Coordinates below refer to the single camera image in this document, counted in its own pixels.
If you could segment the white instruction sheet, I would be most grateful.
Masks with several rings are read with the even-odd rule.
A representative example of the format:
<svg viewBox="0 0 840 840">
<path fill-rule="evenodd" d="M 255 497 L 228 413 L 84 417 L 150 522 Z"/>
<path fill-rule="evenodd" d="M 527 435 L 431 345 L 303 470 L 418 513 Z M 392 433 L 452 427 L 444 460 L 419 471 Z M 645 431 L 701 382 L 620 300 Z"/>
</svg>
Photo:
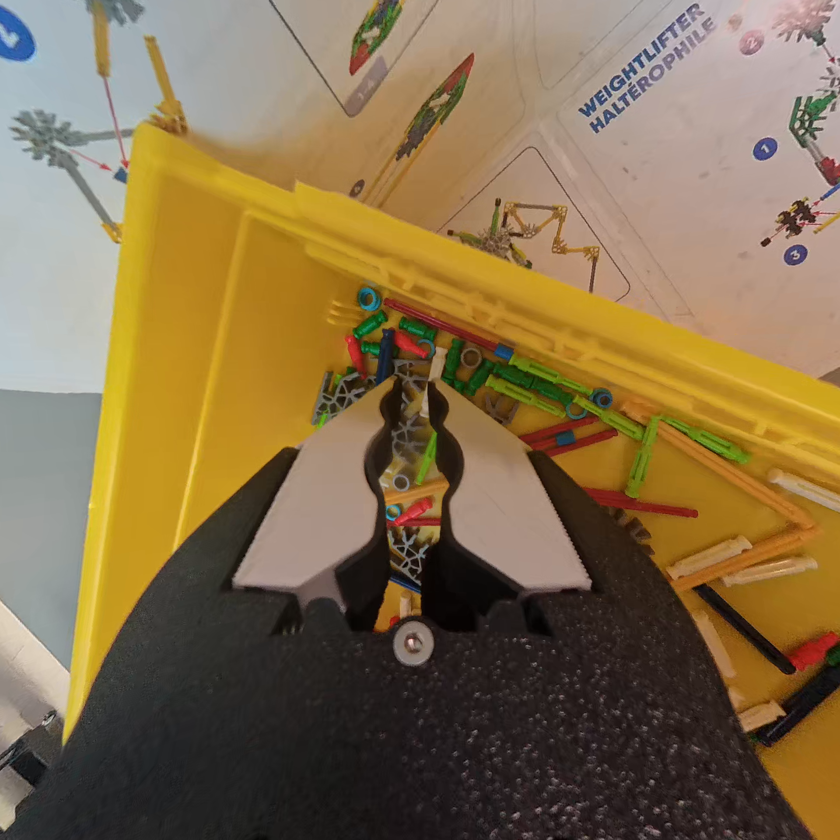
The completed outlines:
<svg viewBox="0 0 840 840">
<path fill-rule="evenodd" d="M 569 208 L 594 293 L 838 369 L 838 2 L 2 2 L 2 387 L 101 392 L 131 132 L 443 233 Z"/>
</svg>

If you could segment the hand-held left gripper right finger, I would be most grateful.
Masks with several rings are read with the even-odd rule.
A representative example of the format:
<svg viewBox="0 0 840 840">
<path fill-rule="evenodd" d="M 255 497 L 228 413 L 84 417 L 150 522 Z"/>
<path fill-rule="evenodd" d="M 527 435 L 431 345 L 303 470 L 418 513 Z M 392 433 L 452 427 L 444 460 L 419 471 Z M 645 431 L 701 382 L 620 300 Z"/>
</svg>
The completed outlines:
<svg viewBox="0 0 840 840">
<path fill-rule="evenodd" d="M 448 632 L 550 632 L 541 595 L 592 580 L 518 438 L 443 380 L 427 390 L 448 487 L 423 567 L 423 615 Z"/>
</svg>

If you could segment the yellow plastic bin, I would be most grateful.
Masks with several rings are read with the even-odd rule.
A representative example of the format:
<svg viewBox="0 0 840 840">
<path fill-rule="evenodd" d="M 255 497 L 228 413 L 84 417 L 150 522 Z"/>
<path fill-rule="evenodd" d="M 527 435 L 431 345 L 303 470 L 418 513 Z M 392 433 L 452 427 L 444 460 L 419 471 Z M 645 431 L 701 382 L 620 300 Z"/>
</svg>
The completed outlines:
<svg viewBox="0 0 840 840">
<path fill-rule="evenodd" d="M 547 364 L 632 364 L 677 396 L 838 389 L 355 202 L 292 192 L 155 126 L 133 140 L 67 713 L 15 837 L 838 838 L 838 697 L 766 749 L 742 731 L 691 611 L 572 475 L 530 458 L 591 577 L 538 597 L 550 632 L 370 631 L 233 577 L 350 363 L 363 285 Z M 115 484 L 153 400 L 304 396 L 309 424 L 163 562 L 108 648 L 117 574 L 152 560 Z M 385 499 L 385 508 L 392 501 Z"/>
</svg>

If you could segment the grey desk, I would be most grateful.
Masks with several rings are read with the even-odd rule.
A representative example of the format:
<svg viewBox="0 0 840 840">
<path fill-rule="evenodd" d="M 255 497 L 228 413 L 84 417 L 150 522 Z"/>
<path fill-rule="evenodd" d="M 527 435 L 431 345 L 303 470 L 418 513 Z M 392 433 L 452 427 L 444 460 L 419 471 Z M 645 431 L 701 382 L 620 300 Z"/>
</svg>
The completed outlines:
<svg viewBox="0 0 840 840">
<path fill-rule="evenodd" d="M 202 416 L 165 408 L 153 400 L 141 419 L 140 453 L 115 484 L 129 490 L 129 513 L 148 512 L 152 560 L 129 560 L 117 574 L 115 606 L 103 638 L 108 648 L 130 608 L 161 565 L 237 488 L 282 448 L 312 432 L 316 386 L 304 396 L 286 388 L 255 398 L 226 396 Z M 66 670 L 71 670 L 82 555 L 101 396 L 2 391 L 2 602 Z M 777 490 L 806 510 L 823 535 L 802 549 L 822 562 L 814 582 L 757 584 L 735 603 L 776 641 L 805 638 L 818 627 L 838 628 L 838 514 Z M 658 564 L 738 534 L 763 539 L 781 532 L 784 520 L 745 490 L 666 441 L 656 444 L 642 498 L 698 510 L 699 517 L 646 513 Z"/>
</svg>

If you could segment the pile of toy pieces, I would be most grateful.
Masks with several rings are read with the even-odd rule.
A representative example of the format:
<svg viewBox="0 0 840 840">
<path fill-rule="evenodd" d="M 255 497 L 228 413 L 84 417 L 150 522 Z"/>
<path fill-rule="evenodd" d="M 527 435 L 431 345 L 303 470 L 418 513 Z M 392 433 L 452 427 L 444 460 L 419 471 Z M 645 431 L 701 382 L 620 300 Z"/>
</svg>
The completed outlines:
<svg viewBox="0 0 840 840">
<path fill-rule="evenodd" d="M 374 385 L 372 362 L 383 329 L 407 340 L 393 345 L 407 420 L 395 434 L 393 470 L 413 468 L 415 487 L 435 452 L 435 433 L 413 408 L 433 375 L 505 426 L 526 448 L 559 463 L 657 562 L 692 602 L 700 632 L 725 680 L 738 674 L 709 614 L 788 679 L 797 690 L 744 706 L 733 695 L 751 740 L 769 749 L 805 729 L 805 721 L 838 697 L 838 561 L 824 559 L 838 539 L 838 401 L 824 412 L 816 384 L 794 384 L 793 400 L 770 401 L 752 385 L 723 401 L 705 390 L 677 396 L 671 376 L 647 382 L 632 364 L 616 383 L 601 362 L 579 355 L 565 367 L 524 348 L 468 337 L 459 325 L 389 300 L 378 290 L 360 300 L 373 326 L 363 330 L 351 364 L 326 372 L 311 424 L 321 427 Z"/>
</svg>

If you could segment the black wheeled base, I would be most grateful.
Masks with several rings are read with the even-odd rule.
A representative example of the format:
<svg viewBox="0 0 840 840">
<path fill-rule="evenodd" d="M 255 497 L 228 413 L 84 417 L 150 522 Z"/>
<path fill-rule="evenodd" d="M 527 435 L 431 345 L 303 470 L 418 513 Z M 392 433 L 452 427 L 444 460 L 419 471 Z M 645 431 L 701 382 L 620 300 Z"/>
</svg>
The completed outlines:
<svg viewBox="0 0 840 840">
<path fill-rule="evenodd" d="M 11 781 L 20 788 L 22 799 L 37 789 L 58 760 L 63 731 L 63 717 L 57 709 L 51 709 L 37 726 L 25 731 L 2 752 L 2 781 Z"/>
</svg>

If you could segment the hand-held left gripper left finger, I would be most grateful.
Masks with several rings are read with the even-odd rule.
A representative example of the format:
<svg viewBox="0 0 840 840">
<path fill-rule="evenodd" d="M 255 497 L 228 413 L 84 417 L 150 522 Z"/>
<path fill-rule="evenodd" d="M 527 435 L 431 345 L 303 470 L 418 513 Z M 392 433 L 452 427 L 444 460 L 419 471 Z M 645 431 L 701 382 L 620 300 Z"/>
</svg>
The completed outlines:
<svg viewBox="0 0 840 840">
<path fill-rule="evenodd" d="M 331 599 L 353 630 L 374 628 L 391 576 L 380 477 L 402 400 L 393 375 L 296 449 L 234 588 L 292 595 L 302 612 Z"/>
</svg>

